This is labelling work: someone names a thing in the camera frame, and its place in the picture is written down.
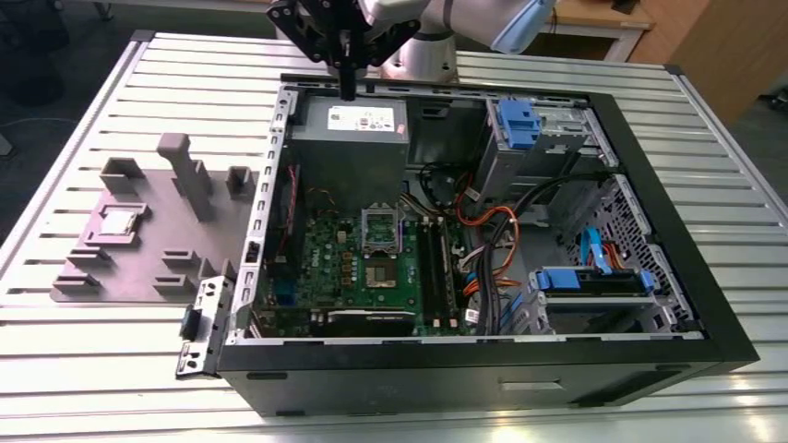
blue plastic clip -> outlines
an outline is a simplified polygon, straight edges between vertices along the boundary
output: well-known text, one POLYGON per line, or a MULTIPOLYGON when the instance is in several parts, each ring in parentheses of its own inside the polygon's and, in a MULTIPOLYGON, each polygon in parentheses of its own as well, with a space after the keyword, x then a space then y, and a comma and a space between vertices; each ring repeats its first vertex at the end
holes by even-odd
POLYGON ((654 283, 654 275, 647 270, 640 271, 640 281, 643 282, 643 287, 646 288, 646 292, 651 293, 654 291, 654 287, 656 286, 654 283))
POLYGON ((580 237, 580 264, 586 265, 587 257, 588 257, 588 247, 591 247, 591 253, 594 254, 594 262, 596 263, 596 267, 603 270, 603 274, 612 274, 614 270, 611 269, 607 261, 604 260, 604 252, 603 252, 603 237, 600 236, 600 231, 596 228, 588 226, 583 231, 583 236, 580 237))
POLYGON ((538 272, 538 285, 543 291, 551 289, 551 279, 547 276, 547 272, 538 272))
POLYGON ((508 147, 514 150, 530 150, 542 134, 542 118, 524 100, 500 100, 498 114, 507 132, 508 147))
POLYGON ((546 269, 538 272, 538 285, 546 289, 580 289, 580 280, 575 269, 546 269))

green motherboard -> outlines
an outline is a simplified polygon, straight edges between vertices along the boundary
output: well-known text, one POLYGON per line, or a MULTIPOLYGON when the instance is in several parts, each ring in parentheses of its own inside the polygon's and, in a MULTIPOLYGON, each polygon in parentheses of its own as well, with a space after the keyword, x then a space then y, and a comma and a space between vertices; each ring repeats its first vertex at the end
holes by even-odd
MULTIPOLYGON (((266 305, 259 306, 264 336, 310 337, 315 316, 339 309, 410 312, 415 318, 412 334, 418 336, 467 333, 456 320, 436 324, 424 315, 422 226, 418 221, 396 225, 398 231, 392 232, 391 220, 388 227, 386 220, 368 220, 367 239, 387 242, 399 237, 399 253, 364 254, 360 217, 327 213, 308 220, 299 276, 270 281, 266 305)), ((443 297, 456 317, 455 295, 443 297)))

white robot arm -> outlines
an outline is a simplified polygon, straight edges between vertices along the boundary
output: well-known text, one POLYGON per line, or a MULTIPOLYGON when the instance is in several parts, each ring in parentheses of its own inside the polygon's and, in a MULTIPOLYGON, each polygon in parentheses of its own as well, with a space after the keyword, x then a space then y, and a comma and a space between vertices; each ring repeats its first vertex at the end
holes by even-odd
POLYGON ((302 52, 326 62, 354 100, 356 78, 383 66, 388 78, 455 76, 455 32, 496 51, 520 53, 556 0, 280 0, 267 15, 302 52))

metal bracket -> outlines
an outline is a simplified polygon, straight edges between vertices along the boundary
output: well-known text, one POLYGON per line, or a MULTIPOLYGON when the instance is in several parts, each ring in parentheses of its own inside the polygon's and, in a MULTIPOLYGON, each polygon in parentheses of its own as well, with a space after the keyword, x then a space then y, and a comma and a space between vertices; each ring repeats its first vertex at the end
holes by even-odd
POLYGON ((175 378, 219 378, 218 362, 235 285, 220 275, 200 282, 195 304, 186 309, 182 322, 184 346, 175 378))

chip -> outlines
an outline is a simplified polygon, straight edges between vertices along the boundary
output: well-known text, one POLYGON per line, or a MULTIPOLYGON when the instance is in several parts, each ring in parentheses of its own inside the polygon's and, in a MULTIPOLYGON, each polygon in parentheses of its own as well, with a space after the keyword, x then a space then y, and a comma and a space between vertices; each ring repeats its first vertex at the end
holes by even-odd
POLYGON ((368 288, 396 287, 396 259, 370 258, 364 261, 364 282, 368 288))

